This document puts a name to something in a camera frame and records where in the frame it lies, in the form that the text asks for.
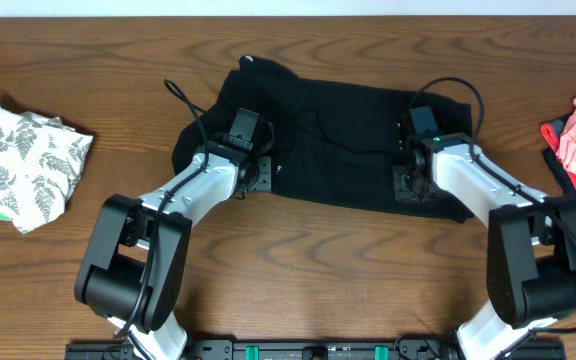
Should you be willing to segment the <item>black t-shirt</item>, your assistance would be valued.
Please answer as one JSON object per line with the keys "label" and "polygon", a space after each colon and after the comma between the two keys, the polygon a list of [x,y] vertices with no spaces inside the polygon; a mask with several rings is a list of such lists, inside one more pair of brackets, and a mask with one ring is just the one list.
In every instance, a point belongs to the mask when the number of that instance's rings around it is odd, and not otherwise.
{"label": "black t-shirt", "polygon": [[305,79],[256,56],[240,57],[201,120],[211,140],[230,129],[239,109],[273,124],[275,195],[462,223],[472,214],[451,196],[396,196],[394,170],[405,162],[398,123],[410,106],[431,107],[445,133],[472,132],[470,105],[449,97]]}

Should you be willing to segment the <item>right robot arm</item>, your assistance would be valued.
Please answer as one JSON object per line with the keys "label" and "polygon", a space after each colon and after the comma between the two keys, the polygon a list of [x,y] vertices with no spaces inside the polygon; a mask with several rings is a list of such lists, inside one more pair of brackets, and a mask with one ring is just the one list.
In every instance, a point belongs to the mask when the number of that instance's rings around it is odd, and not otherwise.
{"label": "right robot arm", "polygon": [[450,195],[487,229],[488,300],[420,359],[563,359],[544,335],[576,333],[576,203],[524,186],[463,133],[411,135],[406,185]]}

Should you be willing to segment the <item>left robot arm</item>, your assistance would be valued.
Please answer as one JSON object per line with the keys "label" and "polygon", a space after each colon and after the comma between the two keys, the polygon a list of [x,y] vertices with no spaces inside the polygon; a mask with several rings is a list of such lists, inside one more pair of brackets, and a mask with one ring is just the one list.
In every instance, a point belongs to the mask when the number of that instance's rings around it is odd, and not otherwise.
{"label": "left robot arm", "polygon": [[101,207],[75,298],[117,327],[140,359],[180,359],[188,335],[173,313],[192,228],[236,192],[268,192],[268,156],[211,143],[158,189]]}

